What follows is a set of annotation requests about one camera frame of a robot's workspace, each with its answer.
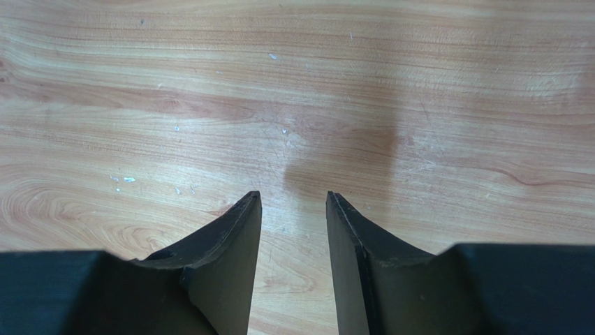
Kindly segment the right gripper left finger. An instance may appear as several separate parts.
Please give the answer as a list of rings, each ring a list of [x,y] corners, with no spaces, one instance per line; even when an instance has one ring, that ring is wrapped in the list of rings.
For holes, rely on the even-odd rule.
[[[139,261],[179,272],[178,283],[218,334],[246,334],[262,224],[250,191],[222,216]]]

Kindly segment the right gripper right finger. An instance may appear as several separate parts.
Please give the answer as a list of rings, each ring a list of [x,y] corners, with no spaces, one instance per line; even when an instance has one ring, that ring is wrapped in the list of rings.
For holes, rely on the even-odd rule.
[[[325,210],[339,333],[384,334],[372,267],[394,269],[434,256],[363,216],[340,193],[327,193]]]

